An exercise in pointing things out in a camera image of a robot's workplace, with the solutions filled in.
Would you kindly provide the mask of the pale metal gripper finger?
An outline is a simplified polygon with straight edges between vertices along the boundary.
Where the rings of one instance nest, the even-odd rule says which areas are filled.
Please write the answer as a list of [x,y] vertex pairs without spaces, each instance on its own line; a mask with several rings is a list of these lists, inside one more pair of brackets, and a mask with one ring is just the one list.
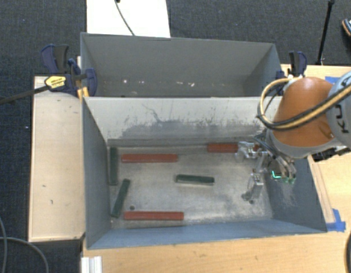
[[252,173],[248,181],[246,192],[241,195],[242,199],[250,204],[254,203],[255,200],[260,198],[263,187],[264,182],[260,174]]
[[259,144],[240,141],[237,143],[236,160],[256,159],[258,157]]

